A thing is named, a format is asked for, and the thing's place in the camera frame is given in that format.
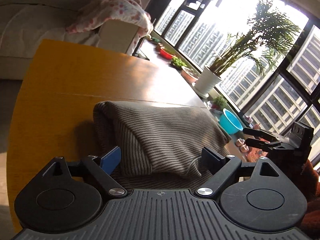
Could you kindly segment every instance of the wooden table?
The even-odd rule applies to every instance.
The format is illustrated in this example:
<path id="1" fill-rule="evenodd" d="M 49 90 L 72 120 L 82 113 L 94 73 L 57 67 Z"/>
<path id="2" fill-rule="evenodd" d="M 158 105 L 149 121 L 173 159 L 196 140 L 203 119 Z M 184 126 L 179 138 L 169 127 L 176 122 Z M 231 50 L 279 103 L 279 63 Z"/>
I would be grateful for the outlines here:
<path id="1" fill-rule="evenodd" d="M 99 155 L 92 112 L 105 100 L 161 107 L 199 106 L 202 101 L 178 72 L 147 60 L 94 47 L 44 40 L 22 83 L 9 135 L 7 187 L 13 203 L 53 157 L 68 161 Z"/>

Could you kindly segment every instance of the striped cloth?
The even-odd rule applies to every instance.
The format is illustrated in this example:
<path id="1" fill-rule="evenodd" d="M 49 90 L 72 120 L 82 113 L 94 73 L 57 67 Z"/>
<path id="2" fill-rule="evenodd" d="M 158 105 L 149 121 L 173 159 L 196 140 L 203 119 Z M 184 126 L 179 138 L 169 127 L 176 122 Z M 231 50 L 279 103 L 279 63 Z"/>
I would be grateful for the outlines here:
<path id="1" fill-rule="evenodd" d="M 204 146 L 221 155 L 230 137 L 201 108 L 154 107 L 134 102 L 96 104 L 93 119 L 103 154 L 118 145 L 112 177 L 133 188 L 190 188 L 211 177 L 201 163 Z"/>

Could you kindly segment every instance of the palm plant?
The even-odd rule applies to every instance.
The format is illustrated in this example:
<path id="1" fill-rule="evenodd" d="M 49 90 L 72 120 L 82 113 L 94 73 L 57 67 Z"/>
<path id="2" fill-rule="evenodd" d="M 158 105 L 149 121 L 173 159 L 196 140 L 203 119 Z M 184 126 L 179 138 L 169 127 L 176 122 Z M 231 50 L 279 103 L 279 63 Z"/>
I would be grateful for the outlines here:
<path id="1" fill-rule="evenodd" d="M 287 54 L 300 28 L 278 8 L 272 8 L 273 0 L 260 0 L 253 18 L 248 19 L 251 26 L 246 34 L 237 34 L 230 45 L 209 67 L 210 71 L 220 77 L 236 61 L 245 57 L 254 61 L 260 76 L 265 72 L 264 62 L 268 68 L 275 69 L 280 57 Z M 260 56 L 255 53 L 263 49 Z"/>

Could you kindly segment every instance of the silver bolt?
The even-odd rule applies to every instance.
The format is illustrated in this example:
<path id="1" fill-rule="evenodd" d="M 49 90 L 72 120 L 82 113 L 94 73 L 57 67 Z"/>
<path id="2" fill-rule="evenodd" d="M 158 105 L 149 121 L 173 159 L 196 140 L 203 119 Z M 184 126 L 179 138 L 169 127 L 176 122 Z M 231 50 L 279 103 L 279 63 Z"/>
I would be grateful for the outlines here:
<path id="1" fill-rule="evenodd" d="M 109 194 L 113 195 L 113 196 L 121 196 L 124 194 L 124 189 L 119 188 L 119 187 L 115 187 L 115 188 L 112 188 L 111 190 L 109 190 Z"/>
<path id="2" fill-rule="evenodd" d="M 199 195 L 202 195 L 202 196 L 208 196 L 213 193 L 212 189 L 210 189 L 208 187 L 202 187 L 202 188 L 198 189 L 197 192 Z"/>

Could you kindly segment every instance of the white sofa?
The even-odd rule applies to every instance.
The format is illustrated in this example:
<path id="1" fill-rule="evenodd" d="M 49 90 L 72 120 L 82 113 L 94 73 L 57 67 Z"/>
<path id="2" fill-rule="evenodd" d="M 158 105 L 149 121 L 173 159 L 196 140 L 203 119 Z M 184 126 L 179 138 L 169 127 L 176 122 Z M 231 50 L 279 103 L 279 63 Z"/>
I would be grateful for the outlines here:
<path id="1" fill-rule="evenodd" d="M 99 32 L 68 34 L 77 10 L 90 0 L 0 0 L 0 79 L 22 80 L 43 39 L 126 53 L 138 27 L 110 20 Z"/>

